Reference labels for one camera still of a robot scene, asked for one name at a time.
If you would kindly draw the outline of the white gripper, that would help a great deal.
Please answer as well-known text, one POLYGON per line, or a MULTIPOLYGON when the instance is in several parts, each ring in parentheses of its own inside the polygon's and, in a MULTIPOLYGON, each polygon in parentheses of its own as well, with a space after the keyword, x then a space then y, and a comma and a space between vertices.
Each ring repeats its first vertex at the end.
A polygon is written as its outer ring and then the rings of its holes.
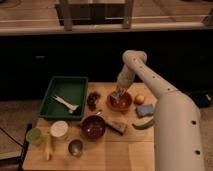
POLYGON ((135 73, 127 66, 124 66, 117 77, 117 85, 119 88, 128 89, 134 82, 134 79, 135 73))

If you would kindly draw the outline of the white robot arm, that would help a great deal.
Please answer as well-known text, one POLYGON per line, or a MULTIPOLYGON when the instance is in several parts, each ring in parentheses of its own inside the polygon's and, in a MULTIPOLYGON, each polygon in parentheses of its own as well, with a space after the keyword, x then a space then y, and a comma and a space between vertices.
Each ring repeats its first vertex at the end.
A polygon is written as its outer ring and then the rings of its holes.
POLYGON ((200 110, 193 100, 146 65, 144 51, 123 53, 116 100, 138 76, 156 97, 154 109, 155 171, 205 171, 200 110))

